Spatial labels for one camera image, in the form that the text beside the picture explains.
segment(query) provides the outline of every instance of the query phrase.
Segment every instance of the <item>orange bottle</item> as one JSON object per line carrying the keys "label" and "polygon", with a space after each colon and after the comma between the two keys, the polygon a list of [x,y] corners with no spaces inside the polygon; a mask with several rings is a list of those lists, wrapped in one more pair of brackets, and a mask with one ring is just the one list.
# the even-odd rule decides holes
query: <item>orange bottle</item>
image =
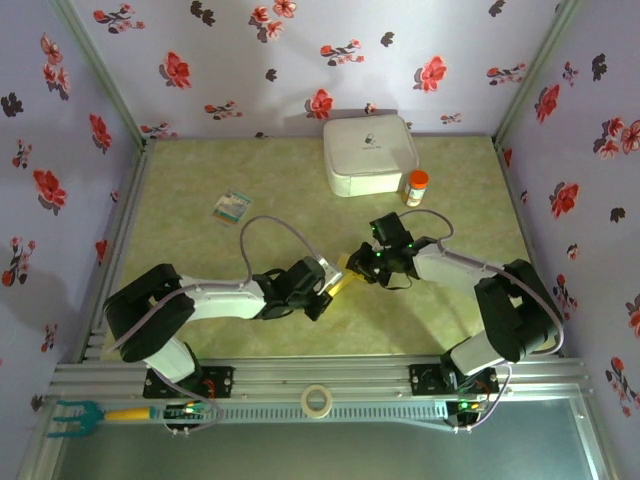
{"label": "orange bottle", "polygon": [[414,170],[409,174],[409,180],[402,194],[402,201],[408,207],[417,207],[422,201],[429,183],[429,175],[424,170]]}

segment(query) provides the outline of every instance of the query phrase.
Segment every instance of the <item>floral wallpaper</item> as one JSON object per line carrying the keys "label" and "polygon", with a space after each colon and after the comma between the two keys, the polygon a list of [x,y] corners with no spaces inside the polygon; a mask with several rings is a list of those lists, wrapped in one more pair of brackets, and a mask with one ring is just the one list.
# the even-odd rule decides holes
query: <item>floral wallpaper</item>
{"label": "floral wallpaper", "polygon": [[0,40],[10,66],[0,70],[0,478],[9,479],[86,322],[134,143],[46,0],[13,2]]}
{"label": "floral wallpaper", "polygon": [[390,112],[417,134],[494,134],[559,4],[68,1],[149,138],[320,135]]}
{"label": "floral wallpaper", "polygon": [[[511,3],[502,5],[505,15]],[[640,90],[634,0],[586,2],[507,132],[532,255],[585,359],[622,466],[640,456]]]}

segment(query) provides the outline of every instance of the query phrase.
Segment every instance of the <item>mounting plate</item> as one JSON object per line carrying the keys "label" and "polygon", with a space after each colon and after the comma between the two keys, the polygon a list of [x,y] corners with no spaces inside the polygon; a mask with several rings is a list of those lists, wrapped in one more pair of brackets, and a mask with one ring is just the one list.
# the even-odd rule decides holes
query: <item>mounting plate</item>
{"label": "mounting plate", "polygon": [[[193,393],[206,398],[230,398],[233,388],[233,367],[201,367],[202,377]],[[142,391],[144,398],[189,398],[168,387],[152,369],[147,370],[147,378]]]}
{"label": "mounting plate", "polygon": [[[481,372],[476,380],[484,383],[491,393],[498,393],[500,386],[496,378],[496,371],[493,368],[487,368]],[[451,394],[442,380],[439,363],[413,364],[409,365],[409,383],[411,384],[411,394],[414,397],[429,395],[447,395]],[[459,394],[478,395],[486,393],[484,387],[473,382],[473,384]]]}

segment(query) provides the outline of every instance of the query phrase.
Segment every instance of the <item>masking tape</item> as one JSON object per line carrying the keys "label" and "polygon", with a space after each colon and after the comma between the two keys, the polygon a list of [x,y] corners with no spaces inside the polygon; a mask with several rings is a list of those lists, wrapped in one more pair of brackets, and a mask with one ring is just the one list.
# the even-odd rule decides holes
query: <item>masking tape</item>
{"label": "masking tape", "polygon": [[[324,406],[320,409],[314,409],[309,405],[309,396],[312,393],[321,393],[325,398]],[[323,387],[322,385],[311,385],[302,392],[302,397],[300,397],[300,404],[302,405],[302,411],[309,417],[320,419],[329,415],[331,411],[331,406],[333,405],[333,397],[328,388]]]}

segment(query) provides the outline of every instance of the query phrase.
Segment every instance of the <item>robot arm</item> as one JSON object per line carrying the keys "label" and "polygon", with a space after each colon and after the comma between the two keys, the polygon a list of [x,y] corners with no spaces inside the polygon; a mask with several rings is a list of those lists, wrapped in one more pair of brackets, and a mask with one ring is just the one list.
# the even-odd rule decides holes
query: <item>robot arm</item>
{"label": "robot arm", "polygon": [[[522,360],[559,333],[539,300],[549,305],[557,318],[562,317],[528,262],[516,260],[496,268],[454,252],[445,254],[436,239],[414,240],[395,213],[370,225],[375,244],[363,243],[347,268],[385,288],[393,273],[403,273],[446,285],[478,301],[485,330],[441,357],[442,380],[450,391],[457,391],[492,365]],[[525,289],[507,277],[515,278]]]}
{"label": "robot arm", "polygon": [[[192,390],[199,381],[199,365],[188,345],[175,337],[185,323],[217,317],[270,320],[298,309],[316,321],[331,303],[327,289],[340,277],[325,259],[312,257],[287,271],[253,275],[246,283],[197,280],[178,275],[169,264],[157,265],[105,302],[116,339],[112,348],[120,347],[125,362],[144,361]],[[152,321],[136,328],[160,301],[166,303],[153,313]]]}

